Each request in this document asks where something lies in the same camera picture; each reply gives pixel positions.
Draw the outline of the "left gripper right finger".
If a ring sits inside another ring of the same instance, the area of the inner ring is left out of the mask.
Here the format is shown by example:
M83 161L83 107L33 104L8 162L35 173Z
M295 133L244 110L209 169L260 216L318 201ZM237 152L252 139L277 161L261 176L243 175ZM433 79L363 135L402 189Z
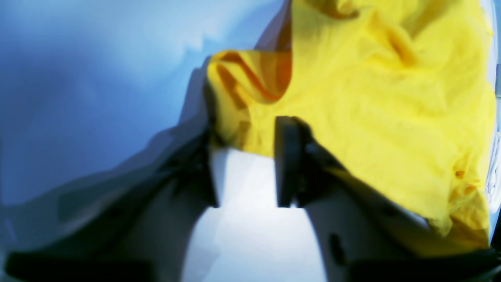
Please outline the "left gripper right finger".
M277 204L303 208L328 282L499 282L500 253L434 234L365 184L297 117L274 122Z

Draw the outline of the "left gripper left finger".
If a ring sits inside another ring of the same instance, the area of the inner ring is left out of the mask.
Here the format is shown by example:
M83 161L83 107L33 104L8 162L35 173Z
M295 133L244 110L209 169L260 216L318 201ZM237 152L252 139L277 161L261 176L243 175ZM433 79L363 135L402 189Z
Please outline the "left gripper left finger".
M174 127L111 171L4 207L6 282L179 282L191 234L219 207L211 129Z

